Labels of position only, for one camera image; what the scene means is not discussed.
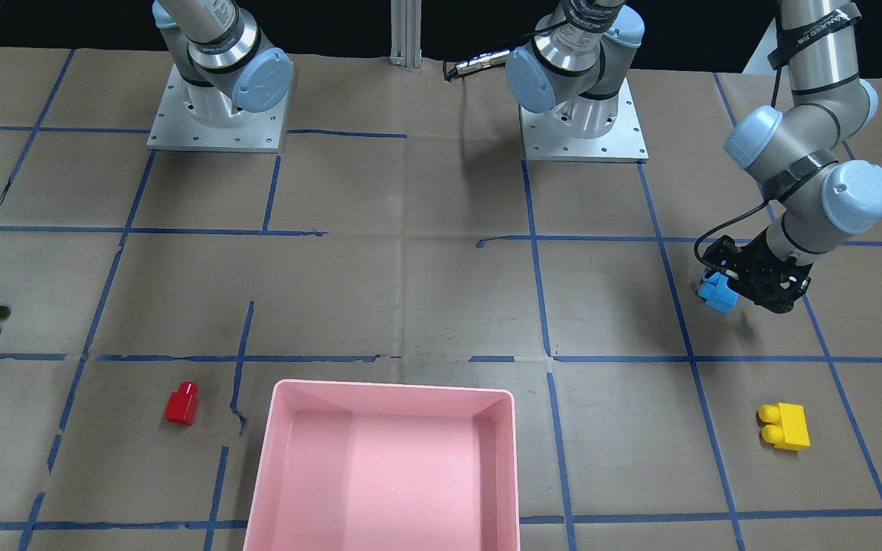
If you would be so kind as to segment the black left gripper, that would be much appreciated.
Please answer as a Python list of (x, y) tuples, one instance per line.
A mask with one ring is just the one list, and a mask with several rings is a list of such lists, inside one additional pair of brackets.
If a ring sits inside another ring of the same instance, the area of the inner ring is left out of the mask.
[(775, 314), (791, 311), (811, 283), (811, 264), (799, 266), (793, 258), (779, 260), (762, 235), (746, 246), (724, 235), (704, 251), (701, 264), (706, 266), (704, 276), (723, 273), (739, 297)]

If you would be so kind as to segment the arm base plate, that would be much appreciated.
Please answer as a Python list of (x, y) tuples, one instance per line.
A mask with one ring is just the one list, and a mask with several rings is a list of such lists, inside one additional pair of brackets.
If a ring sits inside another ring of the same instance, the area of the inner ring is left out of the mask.
[(265, 112), (232, 105), (214, 87), (196, 86), (171, 68), (147, 146), (175, 152), (279, 153), (291, 94)]
[(628, 80), (606, 100), (577, 97), (542, 114), (519, 108), (525, 158), (538, 161), (648, 160)]

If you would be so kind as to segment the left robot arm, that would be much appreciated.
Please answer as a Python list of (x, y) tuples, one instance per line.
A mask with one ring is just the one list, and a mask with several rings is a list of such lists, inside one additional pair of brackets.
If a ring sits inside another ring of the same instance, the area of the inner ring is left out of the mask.
[[(882, 219), (882, 167), (838, 161), (835, 148), (877, 112), (877, 92), (860, 78), (851, 1), (780, 1), (774, 70), (787, 67), (793, 107), (759, 106), (724, 143), (755, 179), (763, 203), (785, 210), (750, 243), (728, 235), (705, 251), (697, 292), (730, 311), (738, 298), (787, 313), (805, 295), (813, 263)], [(591, 109), (613, 114), (620, 85), (642, 45), (645, 24), (623, 1), (561, 1), (535, 35), (511, 52), (505, 73), (519, 106), (533, 114)]]

